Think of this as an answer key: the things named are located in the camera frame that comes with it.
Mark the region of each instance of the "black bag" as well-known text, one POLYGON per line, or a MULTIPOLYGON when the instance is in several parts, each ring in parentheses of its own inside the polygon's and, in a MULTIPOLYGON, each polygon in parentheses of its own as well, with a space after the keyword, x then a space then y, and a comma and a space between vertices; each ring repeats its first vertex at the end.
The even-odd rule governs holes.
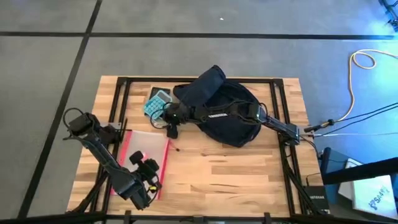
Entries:
MULTIPOLYGON (((244 100, 258 103, 255 96, 237 82, 227 80, 219 66, 214 65, 194 82, 177 85, 173 94, 186 106, 207 107, 226 105, 232 101, 244 100)), ((261 125, 244 124, 236 117, 213 118, 198 127, 212 139, 235 147, 242 147, 252 141, 261 125)))

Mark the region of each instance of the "black cable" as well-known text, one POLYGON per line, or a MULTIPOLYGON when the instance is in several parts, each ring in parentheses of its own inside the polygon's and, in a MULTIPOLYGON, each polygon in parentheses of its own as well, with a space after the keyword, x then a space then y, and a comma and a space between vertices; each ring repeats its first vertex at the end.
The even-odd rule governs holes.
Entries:
MULTIPOLYGON (((309 197, 308 193, 306 193, 304 186, 301 182, 298 181, 297 177, 294 175, 292 168, 290 167, 289 161, 287 160, 287 157, 285 157, 284 159, 282 158, 282 163, 286 163, 286 166, 288 167, 288 169, 284 169, 284 172, 287 172, 289 175, 289 179, 294 183, 294 185, 297 187, 297 191, 300 194, 304 194, 306 195, 306 197, 309 197)), ((318 208, 316 206, 314 206, 313 202, 311 202, 311 200, 309 202, 305 202, 309 208, 311 208, 311 210, 313 210, 313 212, 315 213, 319 213, 318 208)))
POLYGON ((105 182, 108 176, 109 176, 108 172, 103 172, 99 177, 98 181, 93 186, 93 188, 90 190, 90 192, 88 192, 87 196, 80 202, 80 204, 76 208, 74 208, 69 212, 78 212, 78 213, 85 212, 85 210, 93 200, 93 197, 101 189, 102 184, 105 182))
POLYGON ((265 109, 266 109, 266 115, 268 116, 268 108, 267 108, 267 105, 266 105, 265 103, 260 103, 260 105, 262 105, 262 106, 265 107, 265 109))
POLYGON ((162 126, 162 127, 157 127, 157 126, 155 126, 154 120, 153 120, 152 118, 153 118, 154 114, 156 114, 156 113, 159 112, 159 111, 163 111, 163 113, 164 113, 164 111, 166 110, 166 108, 165 108, 166 105, 168 105, 168 104, 170 104, 170 103, 172 103, 172 102, 167 102, 167 103, 165 103, 165 104, 163 105, 162 109, 156 110, 155 112, 153 112, 153 113, 149 116, 149 122, 150 122, 150 125, 152 125, 152 127, 156 128, 156 129, 165 129, 165 128, 167 128, 168 125, 165 125, 165 126, 162 126))
POLYGON ((384 107, 382 107, 382 108, 379 108, 379 109, 377 109, 377 110, 374 110, 374 111, 371 111, 371 112, 368 112, 368 113, 364 113, 364 114, 360 114, 360 115, 357 115, 357 116, 353 116, 353 117, 351 117, 351 118, 342 119, 341 121, 335 121, 335 123, 337 123, 337 122, 342 122, 342 121, 347 121, 347 120, 354 119, 354 118, 358 118, 358 117, 360 117, 360 116, 369 115, 369 114, 372 114, 372 113, 374 113, 374 112, 377 112, 377 111, 386 109, 386 108, 388 108, 388 107, 390 107, 390 106, 394 106, 394 105, 398 105, 398 103, 392 103, 392 104, 390 104, 390 105, 384 106, 384 107))
POLYGON ((317 175, 317 174, 321 174, 321 173, 320 173, 320 172, 317 172, 317 173, 314 173, 314 174, 309 174, 309 175, 307 175, 307 176, 305 177, 305 181, 306 181, 306 183, 307 183, 307 186, 310 185, 310 183, 308 182, 308 177, 310 177, 310 176, 312 176, 312 175, 317 175))
MULTIPOLYGON (((156 179, 157 179, 157 182, 160 183, 160 179, 159 179, 159 176, 157 175, 156 171, 154 171, 154 170, 153 170, 152 168, 150 168, 149 166, 147 166, 147 168, 148 168, 152 173, 155 174, 156 179)), ((156 187, 155 195, 154 195, 154 196, 152 197, 152 199, 148 202, 148 205, 150 205, 150 204, 155 200, 155 198, 156 198, 158 192, 159 192, 159 188, 156 187)))
POLYGON ((327 135, 327 134, 330 134, 330 133, 334 133, 335 131, 338 131, 338 130, 341 130, 341 129, 343 129, 343 128, 346 128, 346 127, 348 127, 348 126, 350 126, 350 125, 352 125, 352 124, 355 124, 355 123, 358 123, 358 122, 367 120, 367 119, 369 119, 369 118, 371 118, 371 117, 373 117, 373 116, 376 116, 376 115, 378 115, 378 114, 384 113, 384 112, 389 111, 389 110, 392 110, 392 109, 394 109, 394 108, 398 108, 398 106, 395 106, 395 107, 386 109, 386 110, 384 110, 384 111, 380 111, 380 112, 375 113, 375 114, 373 114, 373 115, 371 115, 371 116, 367 116, 367 117, 365 117, 365 118, 363 118, 363 119, 361 119, 361 120, 359 120, 359 121, 354 121, 354 122, 352 122, 352 123, 350 123, 350 124, 347 124, 347 125, 345 125, 345 126, 343 126, 343 127, 341 127, 341 128, 338 128, 338 129, 329 131, 329 132, 327 132, 327 133, 325 133, 325 134, 321 134, 321 135, 318 135, 318 136, 314 136, 314 138, 317 138, 317 137, 320 137, 320 136, 324 136, 324 135, 327 135))
POLYGON ((317 147, 316 147, 316 145, 315 145, 314 142, 311 142, 310 140, 306 139, 305 137, 303 137, 303 136, 301 136, 301 135, 300 135, 300 137, 301 137, 304 141, 308 142, 308 143, 315 149, 315 152, 318 153, 317 147))
POLYGON ((69 108, 69 109, 65 110, 65 112, 63 112, 62 122, 65 125, 65 127, 67 127, 68 130, 69 130, 69 125, 67 125, 67 122, 65 121, 65 117, 66 117, 67 113, 71 110, 77 110, 80 112, 80 114, 83 114, 83 112, 79 108, 69 108))

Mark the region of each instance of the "wooden table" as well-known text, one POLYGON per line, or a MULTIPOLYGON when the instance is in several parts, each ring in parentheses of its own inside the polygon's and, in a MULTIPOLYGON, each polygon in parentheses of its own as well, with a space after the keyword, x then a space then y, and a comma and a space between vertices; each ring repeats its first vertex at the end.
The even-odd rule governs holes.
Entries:
MULTIPOLYGON (((92 111, 101 122, 108 121, 117 78, 101 77, 92 111)), ((291 122, 298 126, 308 125, 298 78, 283 80, 291 122)), ((155 129, 149 124, 143 113, 143 105, 148 100, 152 86, 172 89, 178 84, 180 83, 133 83, 126 110, 127 128, 165 133, 165 130, 155 129)), ((273 115, 269 85, 244 85, 260 102, 268 105, 269 113, 273 115)), ((283 111, 278 92, 279 111, 283 111)), ((135 215, 262 217, 264 212, 269 212, 272 217, 289 216, 275 131, 262 127, 253 141, 242 148, 235 148, 210 139, 194 124, 179 126, 178 130, 179 137, 172 140, 173 147, 169 149, 160 200, 154 201, 143 211, 137 211, 130 200, 124 201, 121 197, 112 195, 108 213, 123 215, 125 210, 132 210, 135 215)), ((309 143, 302 141, 296 151, 302 180, 309 174, 319 172, 315 150, 309 143)), ((89 150, 83 149, 68 204, 69 210, 75 208, 90 191, 97 168, 96 159, 89 150)), ((312 175, 309 181, 311 185, 322 185, 319 175, 312 175)), ((297 191, 293 185, 292 189, 295 209, 299 213, 297 191)), ((102 206, 102 197, 103 193, 99 197, 98 209, 102 206)))

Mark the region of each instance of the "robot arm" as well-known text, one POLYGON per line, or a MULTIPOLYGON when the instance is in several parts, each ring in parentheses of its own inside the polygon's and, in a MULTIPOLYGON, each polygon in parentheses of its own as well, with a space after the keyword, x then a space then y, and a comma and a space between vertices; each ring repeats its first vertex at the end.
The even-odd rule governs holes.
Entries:
POLYGON ((147 159, 142 162, 143 155, 140 151, 137 151, 130 157, 130 161, 137 164, 138 169, 130 172, 122 167, 104 146, 104 144, 112 143, 111 141, 114 141, 115 136, 117 136, 116 130, 112 126, 101 127, 95 115, 83 113, 76 108, 66 110, 63 115, 63 122, 70 133, 69 137, 64 138, 64 140, 78 140, 85 148, 90 150, 104 170, 109 173, 113 189, 118 195, 124 200, 129 198, 138 210, 149 206, 152 199, 145 189, 144 182, 149 183, 150 189, 156 189, 155 192, 161 188, 156 174, 159 166, 155 160, 147 159), (67 125, 65 115, 70 110, 78 110, 81 115, 67 125))
POLYGON ((164 119, 172 126, 185 123, 205 123, 211 119, 217 119, 225 116, 235 116, 241 122, 252 125, 264 125, 278 132, 290 144, 298 145, 300 143, 300 131, 294 124, 284 124, 278 119, 268 115, 260 103, 251 103, 247 101, 233 101, 227 105, 215 107, 187 107, 182 103, 172 103, 165 110, 164 119))

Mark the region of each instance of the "black cover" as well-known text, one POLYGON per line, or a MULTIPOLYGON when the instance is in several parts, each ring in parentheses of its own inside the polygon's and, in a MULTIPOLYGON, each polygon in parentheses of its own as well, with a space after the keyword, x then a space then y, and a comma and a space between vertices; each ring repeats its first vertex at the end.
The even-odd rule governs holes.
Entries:
MULTIPOLYGON (((212 66, 191 84, 175 86, 173 94, 187 106, 220 106, 234 100, 258 103, 246 87, 227 80, 217 65, 212 66)), ((228 116, 213 118, 198 124, 198 127, 218 142, 242 147, 257 136, 261 125, 244 124, 238 118, 228 116)))

